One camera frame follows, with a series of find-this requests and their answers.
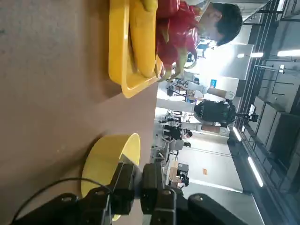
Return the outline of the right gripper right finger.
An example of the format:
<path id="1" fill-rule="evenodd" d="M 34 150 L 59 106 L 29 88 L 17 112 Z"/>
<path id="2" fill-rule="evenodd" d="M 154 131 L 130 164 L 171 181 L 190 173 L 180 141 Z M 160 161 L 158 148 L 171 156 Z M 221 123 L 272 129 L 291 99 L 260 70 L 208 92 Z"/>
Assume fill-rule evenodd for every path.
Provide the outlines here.
<path id="1" fill-rule="evenodd" d="M 187 199 L 174 187 L 165 186 L 160 163 L 146 164 L 141 180 L 140 203 L 143 214 L 151 215 L 151 225 L 245 225 L 206 194 Z"/>

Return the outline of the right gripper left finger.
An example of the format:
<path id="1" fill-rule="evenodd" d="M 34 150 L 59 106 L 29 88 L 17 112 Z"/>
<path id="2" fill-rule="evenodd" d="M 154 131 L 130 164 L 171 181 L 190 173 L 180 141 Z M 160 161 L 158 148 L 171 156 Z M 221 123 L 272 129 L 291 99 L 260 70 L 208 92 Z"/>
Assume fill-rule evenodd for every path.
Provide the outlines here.
<path id="1" fill-rule="evenodd" d="M 65 182 L 58 180 L 37 191 L 26 200 L 14 215 L 13 225 L 110 225 L 114 215 L 128 215 L 135 198 L 135 165 L 118 163 L 112 180 L 105 186 L 88 178 L 76 178 L 96 184 L 80 199 L 72 193 L 63 193 L 24 216 L 21 211 L 47 189 Z"/>

